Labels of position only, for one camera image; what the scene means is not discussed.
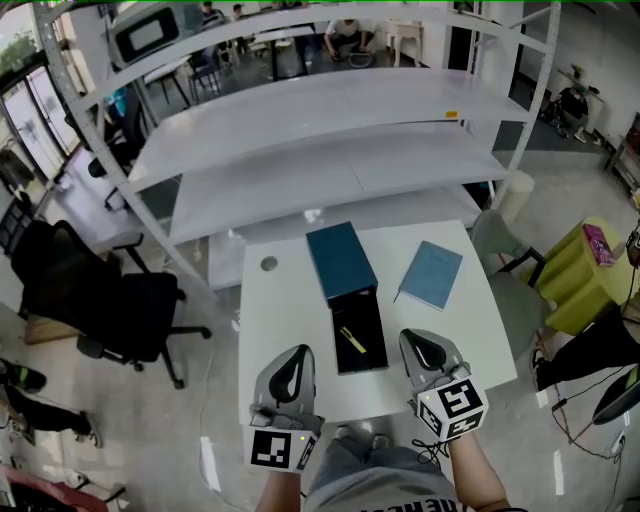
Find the teal gift box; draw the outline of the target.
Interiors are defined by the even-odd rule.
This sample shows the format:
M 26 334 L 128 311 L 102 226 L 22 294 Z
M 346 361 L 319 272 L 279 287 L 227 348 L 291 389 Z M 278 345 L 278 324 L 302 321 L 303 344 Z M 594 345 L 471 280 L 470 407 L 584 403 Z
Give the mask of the teal gift box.
M 306 235 L 327 306 L 331 312 L 337 372 L 340 375 L 388 367 L 378 281 L 353 225 L 349 222 Z M 348 328 L 366 348 L 360 354 L 340 333 Z

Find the black drawer unit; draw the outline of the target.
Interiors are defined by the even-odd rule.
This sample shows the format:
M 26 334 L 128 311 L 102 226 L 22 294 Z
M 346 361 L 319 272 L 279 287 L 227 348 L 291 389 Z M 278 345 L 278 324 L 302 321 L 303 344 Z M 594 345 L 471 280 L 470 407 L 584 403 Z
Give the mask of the black drawer unit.
M 19 239 L 34 219 L 32 209 L 23 202 L 13 201 L 0 220 L 0 251 L 11 258 Z

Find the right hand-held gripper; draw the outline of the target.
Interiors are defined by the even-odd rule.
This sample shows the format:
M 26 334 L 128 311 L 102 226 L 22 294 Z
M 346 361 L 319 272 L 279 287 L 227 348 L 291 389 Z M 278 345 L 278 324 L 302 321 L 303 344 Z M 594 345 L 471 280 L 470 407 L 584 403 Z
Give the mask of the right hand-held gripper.
M 413 388 L 409 404 L 435 439 L 451 441 L 482 425 L 488 411 L 486 394 L 476 385 L 470 366 L 460 363 L 462 356 L 451 340 L 404 328 L 399 347 Z M 430 374 L 440 375 L 429 379 Z

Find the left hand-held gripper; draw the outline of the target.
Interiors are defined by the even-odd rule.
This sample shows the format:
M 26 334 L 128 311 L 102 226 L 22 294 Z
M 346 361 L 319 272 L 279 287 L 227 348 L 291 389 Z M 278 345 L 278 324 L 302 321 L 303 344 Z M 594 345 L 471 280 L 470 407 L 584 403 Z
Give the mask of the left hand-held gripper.
M 302 344 L 276 356 L 257 376 L 251 421 L 244 426 L 245 464 L 302 473 L 324 418 L 315 414 L 315 359 Z

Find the black mesh office chair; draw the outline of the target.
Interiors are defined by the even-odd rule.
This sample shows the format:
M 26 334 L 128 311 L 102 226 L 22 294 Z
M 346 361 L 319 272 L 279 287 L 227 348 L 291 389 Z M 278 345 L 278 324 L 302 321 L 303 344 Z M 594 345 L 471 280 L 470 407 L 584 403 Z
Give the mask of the black mesh office chair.
M 148 127 L 144 119 L 141 101 L 131 86 L 118 89 L 109 98 L 104 116 L 104 141 L 128 177 L 132 165 L 145 143 L 144 130 L 147 130 Z M 64 121 L 76 132 L 84 149 L 92 152 L 70 112 L 66 112 Z M 93 178 L 106 178 L 107 176 L 97 158 L 93 158 L 89 163 L 88 172 Z M 118 192 L 117 188 L 113 188 L 104 200 L 104 207 L 107 211 L 113 211 L 110 200 L 116 192 Z

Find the white dresser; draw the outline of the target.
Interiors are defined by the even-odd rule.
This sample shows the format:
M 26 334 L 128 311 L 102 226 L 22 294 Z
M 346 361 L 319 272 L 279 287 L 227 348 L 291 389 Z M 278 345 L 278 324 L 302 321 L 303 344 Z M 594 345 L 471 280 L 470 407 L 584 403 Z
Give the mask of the white dresser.
M 421 67 L 424 30 L 421 22 L 391 20 L 388 22 L 388 36 L 394 53 L 394 66 L 400 66 L 401 47 L 404 39 L 415 42 L 414 64 Z

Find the person's right forearm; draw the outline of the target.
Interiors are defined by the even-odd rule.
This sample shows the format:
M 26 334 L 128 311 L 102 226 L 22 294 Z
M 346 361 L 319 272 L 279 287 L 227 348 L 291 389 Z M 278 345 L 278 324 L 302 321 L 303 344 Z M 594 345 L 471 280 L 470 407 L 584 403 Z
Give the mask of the person's right forearm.
M 462 504 L 475 512 L 497 512 L 511 507 L 501 480 L 473 433 L 450 441 L 448 446 L 454 487 Z

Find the yellow-green side table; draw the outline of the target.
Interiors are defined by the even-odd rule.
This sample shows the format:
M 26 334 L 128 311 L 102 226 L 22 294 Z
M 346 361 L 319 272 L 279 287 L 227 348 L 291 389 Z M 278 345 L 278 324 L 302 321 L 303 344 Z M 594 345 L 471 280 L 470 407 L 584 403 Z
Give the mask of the yellow-green side table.
M 610 267 L 596 262 L 583 226 L 599 227 L 610 248 L 624 244 L 623 237 L 599 217 L 587 217 L 572 228 L 549 252 L 535 289 L 555 309 L 545 324 L 556 332 L 575 336 L 608 310 L 623 304 L 640 287 L 640 270 L 626 255 Z

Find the coat rack with clothes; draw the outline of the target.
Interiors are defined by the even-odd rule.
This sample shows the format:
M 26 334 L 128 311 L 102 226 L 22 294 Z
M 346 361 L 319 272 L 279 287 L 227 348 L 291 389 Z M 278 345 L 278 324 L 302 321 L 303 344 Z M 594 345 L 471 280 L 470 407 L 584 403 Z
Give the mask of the coat rack with clothes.
M 26 192 L 34 179 L 34 173 L 19 156 L 11 149 L 0 149 L 0 182 L 9 192 Z

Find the white metal shelving rack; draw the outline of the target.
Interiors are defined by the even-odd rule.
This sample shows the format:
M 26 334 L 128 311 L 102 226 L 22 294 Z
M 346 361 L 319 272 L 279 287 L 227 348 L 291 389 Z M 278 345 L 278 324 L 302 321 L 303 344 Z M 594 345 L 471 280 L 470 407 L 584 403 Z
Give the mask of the white metal shelving rack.
M 431 68 L 369 68 L 308 75 L 226 95 L 153 122 L 127 177 L 93 115 L 106 96 L 163 64 L 238 36 L 289 36 L 311 22 L 354 17 L 407 20 L 470 30 L 482 42 L 525 47 L 542 56 L 535 92 L 545 91 L 561 7 L 539 10 L 544 40 L 521 22 L 410 5 L 341 3 L 259 14 L 168 45 L 108 74 L 80 95 L 64 63 L 55 21 L 72 4 L 38 2 L 37 32 L 54 81 L 72 117 L 112 182 L 178 267 L 210 293 L 238 285 L 252 243 L 295 237 L 311 216 L 365 226 L 393 210 L 420 222 L 470 225 L 479 207 L 472 183 L 506 181 L 518 166 L 500 164 L 473 124 L 513 121 L 531 130 L 537 111 L 507 92 L 507 80 L 486 72 Z M 457 119 L 446 119 L 457 111 Z

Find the wooden shelf cabinet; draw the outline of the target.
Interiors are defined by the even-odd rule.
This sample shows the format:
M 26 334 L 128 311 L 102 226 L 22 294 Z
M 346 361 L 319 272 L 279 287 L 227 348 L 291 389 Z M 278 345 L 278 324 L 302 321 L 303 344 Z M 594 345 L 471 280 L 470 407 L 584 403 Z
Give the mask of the wooden shelf cabinet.
M 606 162 L 605 171 L 616 175 L 632 197 L 640 197 L 640 112 Z

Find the blue notebook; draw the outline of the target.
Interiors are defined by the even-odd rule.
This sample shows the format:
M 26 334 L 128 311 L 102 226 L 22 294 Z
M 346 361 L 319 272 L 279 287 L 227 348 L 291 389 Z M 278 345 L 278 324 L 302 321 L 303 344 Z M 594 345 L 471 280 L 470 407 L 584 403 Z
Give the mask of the blue notebook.
M 396 296 L 404 294 L 442 311 L 449 299 L 463 256 L 428 241 L 422 241 Z

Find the pink mat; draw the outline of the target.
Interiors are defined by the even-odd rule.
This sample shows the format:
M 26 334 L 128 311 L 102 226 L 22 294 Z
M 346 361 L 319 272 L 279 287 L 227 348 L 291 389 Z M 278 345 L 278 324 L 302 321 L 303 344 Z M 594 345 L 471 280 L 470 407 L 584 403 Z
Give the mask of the pink mat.
M 47 495 L 61 504 L 72 507 L 75 512 L 109 512 L 107 504 L 102 499 L 76 490 L 65 483 L 52 482 L 6 465 L 0 465 L 0 471 L 10 485 L 21 485 L 40 495 Z

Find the white cylindrical bin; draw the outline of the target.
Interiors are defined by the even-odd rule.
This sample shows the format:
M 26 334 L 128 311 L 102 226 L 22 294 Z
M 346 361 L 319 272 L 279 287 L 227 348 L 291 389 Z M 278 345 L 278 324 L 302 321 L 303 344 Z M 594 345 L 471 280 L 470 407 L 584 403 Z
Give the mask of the white cylindrical bin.
M 535 186 L 534 179 L 520 170 L 512 173 L 505 195 L 499 205 L 499 211 L 507 224 L 514 222 L 528 201 Z

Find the white table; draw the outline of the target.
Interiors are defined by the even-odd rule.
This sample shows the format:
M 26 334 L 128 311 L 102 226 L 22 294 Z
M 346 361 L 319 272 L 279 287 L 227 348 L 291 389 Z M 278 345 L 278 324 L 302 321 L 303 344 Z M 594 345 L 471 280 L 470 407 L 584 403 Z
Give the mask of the white table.
M 404 412 L 409 382 L 399 351 L 399 333 L 421 328 L 452 340 L 469 362 L 476 383 L 491 389 L 517 372 L 499 310 L 484 269 L 463 224 L 444 221 L 361 230 L 360 242 L 378 280 L 380 309 L 389 366 L 383 370 L 339 375 L 331 314 L 305 239 L 252 245 L 245 250 L 239 332 L 239 421 L 250 422 L 257 375 L 276 356 L 299 344 L 315 357 L 315 412 L 329 423 Z M 442 311 L 397 294 L 422 241 L 463 256 Z M 278 266 L 260 267 L 266 256 Z

